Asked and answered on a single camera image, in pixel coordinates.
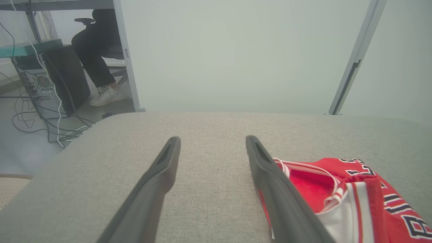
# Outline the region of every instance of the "gray upholstered table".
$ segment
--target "gray upholstered table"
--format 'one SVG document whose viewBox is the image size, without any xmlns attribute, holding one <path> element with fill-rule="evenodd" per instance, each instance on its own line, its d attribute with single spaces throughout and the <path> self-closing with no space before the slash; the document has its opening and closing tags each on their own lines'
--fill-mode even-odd
<svg viewBox="0 0 432 243">
<path fill-rule="evenodd" d="M 95 242 L 171 136 L 177 179 L 157 242 L 269 242 L 245 136 L 284 160 L 361 158 L 431 223 L 432 133 L 384 118 L 244 113 L 130 113 L 98 122 L 0 211 L 0 242 Z"/>
</svg>

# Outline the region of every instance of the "white sneaker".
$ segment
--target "white sneaker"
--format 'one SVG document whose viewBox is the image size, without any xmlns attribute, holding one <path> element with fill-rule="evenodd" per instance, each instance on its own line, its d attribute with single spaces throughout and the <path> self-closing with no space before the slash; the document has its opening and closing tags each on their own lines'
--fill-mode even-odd
<svg viewBox="0 0 432 243">
<path fill-rule="evenodd" d="M 107 87 L 105 90 L 103 90 L 102 93 L 99 94 L 97 97 L 93 97 L 90 100 L 91 106 L 104 106 L 112 102 L 120 101 L 126 99 L 127 96 L 124 94 L 124 92 L 121 90 L 121 87 L 118 87 L 118 90 L 115 90 L 111 87 Z"/>
</svg>

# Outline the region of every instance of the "jersey lettering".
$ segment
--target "jersey lettering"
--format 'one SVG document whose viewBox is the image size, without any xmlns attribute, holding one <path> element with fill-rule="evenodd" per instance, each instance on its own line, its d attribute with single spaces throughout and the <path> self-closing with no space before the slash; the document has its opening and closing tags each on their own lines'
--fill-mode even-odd
<svg viewBox="0 0 432 243">
<path fill-rule="evenodd" d="M 359 172 L 357 170 L 350 170 L 347 169 L 345 170 L 346 172 L 348 172 L 348 174 L 355 176 L 355 175 L 375 175 L 375 172 L 369 168 L 369 166 L 362 164 L 363 169 L 367 170 L 367 172 Z"/>
<path fill-rule="evenodd" d="M 432 240 L 432 230 L 423 219 L 412 215 L 401 215 L 407 226 L 410 236 L 415 239 Z"/>
<path fill-rule="evenodd" d="M 397 194 L 388 194 L 384 196 L 384 209 L 391 214 L 398 214 L 404 211 L 413 210 L 413 208 L 405 202 L 399 195 Z"/>
<path fill-rule="evenodd" d="M 358 162 L 358 163 L 364 164 L 363 161 L 361 161 L 361 159 L 357 159 L 357 158 L 352 159 L 352 160 L 344 160 L 344 159 L 339 159 L 339 160 L 344 162 L 344 163 L 357 163 Z"/>
</svg>

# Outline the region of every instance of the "black computer case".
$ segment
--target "black computer case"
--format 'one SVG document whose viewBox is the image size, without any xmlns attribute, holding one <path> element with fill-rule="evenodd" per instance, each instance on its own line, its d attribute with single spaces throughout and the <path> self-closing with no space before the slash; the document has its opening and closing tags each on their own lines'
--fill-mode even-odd
<svg viewBox="0 0 432 243">
<path fill-rule="evenodd" d="M 42 69 L 35 55 L 15 57 L 20 76 L 28 81 L 27 90 L 31 96 L 45 96 L 40 106 L 58 110 L 59 102 L 50 90 L 52 84 L 45 77 L 50 77 L 55 84 L 57 94 L 62 101 L 61 112 L 69 117 L 73 114 L 71 98 L 75 109 L 78 109 L 90 96 L 90 89 L 84 74 L 81 61 L 71 45 L 63 45 L 51 50 L 45 50 L 42 59 L 47 68 L 48 75 Z M 58 117 L 58 113 L 45 110 L 45 118 Z"/>
</svg>

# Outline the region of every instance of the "floor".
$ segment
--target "floor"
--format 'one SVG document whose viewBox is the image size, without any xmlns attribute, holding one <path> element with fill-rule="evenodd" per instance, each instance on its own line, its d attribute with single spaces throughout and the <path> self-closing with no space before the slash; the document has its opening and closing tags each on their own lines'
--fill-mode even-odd
<svg viewBox="0 0 432 243">
<path fill-rule="evenodd" d="M 86 73 L 89 87 L 92 95 L 97 94 L 97 89 L 90 81 Z M 129 83 L 123 84 L 124 89 L 130 95 Z M 3 94 L 3 96 L 17 96 L 19 90 L 13 90 Z M 18 131 L 12 125 L 12 117 L 15 115 L 14 104 L 16 99 L 0 99 L 0 174 L 23 174 L 35 175 L 41 171 L 44 165 L 50 161 L 54 156 L 60 153 L 63 148 L 57 143 L 48 143 L 47 132 L 38 131 L 35 133 L 24 133 Z M 18 100 L 16 110 L 21 112 L 22 101 Z M 24 102 L 24 111 L 28 111 L 27 102 Z M 134 112 L 132 99 L 126 99 L 119 102 L 114 102 L 102 107 L 92 107 L 88 101 L 78 108 L 77 110 L 80 117 L 88 119 L 93 122 L 102 120 L 102 115 L 107 112 L 115 114 Z M 24 119 L 34 119 L 34 124 L 31 129 L 28 129 L 24 122 L 18 121 L 15 117 L 15 125 L 25 131 L 34 131 L 40 128 L 45 128 L 44 122 L 36 115 L 36 113 L 23 114 Z M 83 124 L 75 117 L 62 118 L 60 120 L 60 127 L 65 129 L 75 130 L 82 127 Z M 54 141 L 57 136 L 51 135 L 50 140 Z"/>
</svg>

